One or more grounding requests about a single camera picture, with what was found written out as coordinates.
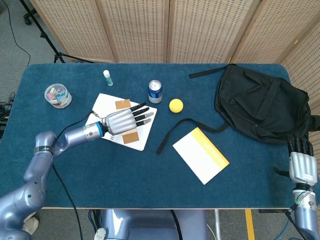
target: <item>black backpack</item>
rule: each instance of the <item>black backpack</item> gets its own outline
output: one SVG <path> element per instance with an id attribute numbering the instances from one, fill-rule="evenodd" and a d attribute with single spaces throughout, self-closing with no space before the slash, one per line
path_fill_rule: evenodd
<path id="1" fill-rule="evenodd" d="M 158 154 L 170 132 L 184 121 L 193 121 L 200 129 L 212 133 L 222 132 L 229 125 L 251 138 L 272 144 L 287 144 L 288 138 L 308 137 L 308 132 L 320 129 L 320 116 L 311 115 L 308 94 L 283 78 L 235 64 L 193 73 L 189 77 L 201 77 L 223 69 L 214 108 L 224 118 L 225 124 L 213 129 L 191 118 L 182 119 L 167 133 Z"/>

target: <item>blue felt tablecloth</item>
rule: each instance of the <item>blue felt tablecloth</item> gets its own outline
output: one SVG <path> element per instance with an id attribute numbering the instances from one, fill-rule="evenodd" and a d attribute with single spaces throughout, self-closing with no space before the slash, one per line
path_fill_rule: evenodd
<path id="1" fill-rule="evenodd" d="M 289 169 L 286 145 L 261 143 L 233 130 L 204 132 L 230 164 L 203 185 L 172 147 L 195 126 L 181 124 L 171 134 L 161 155 L 156 149 L 167 131 L 183 118 L 194 118 L 213 128 L 223 124 L 214 109 L 217 84 L 223 71 L 189 79 L 188 74 L 222 64 L 36 64 L 21 79 L 12 112 L 0 144 L 0 196 L 21 186 L 33 156 L 35 136 L 82 119 L 99 93 L 149 102 L 147 86 L 157 79 L 163 100 L 148 103 L 158 109 L 144 151 L 98 139 L 65 152 L 55 166 L 77 207 L 84 208 L 286 208 L 294 200 L 294 184 L 274 173 L 273 166 Z M 278 64 L 240 64 L 276 77 L 289 79 Z M 108 86 L 103 70 L 114 82 Z M 70 106 L 53 108 L 44 91 L 53 83 L 64 84 L 72 95 Z M 179 98 L 184 109 L 169 110 Z M 47 207 L 70 207 L 52 172 L 48 178 Z"/>

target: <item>glue bottle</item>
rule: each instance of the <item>glue bottle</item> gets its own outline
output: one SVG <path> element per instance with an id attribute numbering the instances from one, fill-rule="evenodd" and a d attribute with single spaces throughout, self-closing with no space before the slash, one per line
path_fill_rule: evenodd
<path id="1" fill-rule="evenodd" d="M 114 83 L 112 82 L 112 79 L 110 77 L 110 72 L 108 70 L 104 70 L 103 75 L 105 77 L 105 80 L 108 86 L 112 86 Z"/>

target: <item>yellow ball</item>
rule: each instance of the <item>yellow ball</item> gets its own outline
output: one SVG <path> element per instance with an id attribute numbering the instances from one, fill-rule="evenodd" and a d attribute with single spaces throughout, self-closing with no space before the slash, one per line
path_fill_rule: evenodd
<path id="1" fill-rule="evenodd" d="M 182 111 L 182 109 L 184 108 L 184 104 L 180 99 L 175 98 L 171 100 L 171 102 L 169 103 L 169 108 L 171 112 L 177 114 Z"/>

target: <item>black strap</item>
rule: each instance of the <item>black strap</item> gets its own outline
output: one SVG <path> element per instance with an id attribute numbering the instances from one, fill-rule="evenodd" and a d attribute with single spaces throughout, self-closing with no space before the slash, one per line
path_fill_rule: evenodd
<path id="1" fill-rule="evenodd" d="M 222 67 L 217 67 L 217 68 L 213 68 L 213 69 L 206 70 L 206 71 L 200 71 L 200 72 L 192 73 L 192 74 L 189 74 L 189 78 L 193 79 L 193 78 L 197 78 L 197 77 L 202 77 L 204 75 L 213 74 L 213 73 L 219 72 L 222 69 L 225 69 L 229 65 L 236 65 L 236 64 L 231 63 L 231 64 L 228 64 L 228 65 L 225 65 L 225 66 L 222 66 Z"/>
<path id="2" fill-rule="evenodd" d="M 184 119 L 178 121 L 178 122 L 167 132 L 167 134 L 166 134 L 165 137 L 163 138 L 162 142 L 160 143 L 158 149 L 156 150 L 156 153 L 157 153 L 157 154 L 160 154 L 160 153 L 163 151 L 163 149 L 165 148 L 166 143 L 167 143 L 167 141 L 168 141 L 168 139 L 169 139 L 169 137 L 170 137 L 170 134 L 171 134 L 172 130 L 175 129 L 178 125 L 180 125 L 181 123 L 183 123 L 183 122 L 185 122 L 185 121 L 192 121 L 193 123 L 195 123 L 195 125 L 196 125 L 198 128 L 200 128 L 200 129 L 202 129 L 202 130 L 205 130 L 205 131 L 207 131 L 207 132 L 210 132 L 210 133 L 214 133 L 214 134 L 215 134 L 215 133 L 221 133 L 223 130 L 225 130 L 225 129 L 229 126 L 228 123 L 225 122 L 225 123 L 224 123 L 221 127 L 219 127 L 218 129 L 214 129 L 214 128 L 209 127 L 209 126 L 207 126 L 207 125 L 205 125 L 205 124 L 203 124 L 203 123 L 201 123 L 201 122 L 199 122 L 199 121 L 193 120 L 192 118 L 184 118 Z"/>
<path id="3" fill-rule="evenodd" d="M 320 116 L 311 115 L 308 123 L 308 132 L 320 131 Z"/>

